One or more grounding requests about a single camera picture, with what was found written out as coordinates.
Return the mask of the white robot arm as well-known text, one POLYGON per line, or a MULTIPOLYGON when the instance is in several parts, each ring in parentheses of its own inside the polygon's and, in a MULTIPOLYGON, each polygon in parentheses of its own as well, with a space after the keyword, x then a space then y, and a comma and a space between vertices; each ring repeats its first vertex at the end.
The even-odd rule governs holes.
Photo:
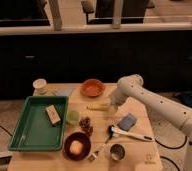
POLYGON ((192 171, 192 108, 153 93, 143 84, 143 78, 138 74, 121 77, 110 95, 111 104, 121 106, 132 97, 159 112, 189 138, 183 170, 192 171))

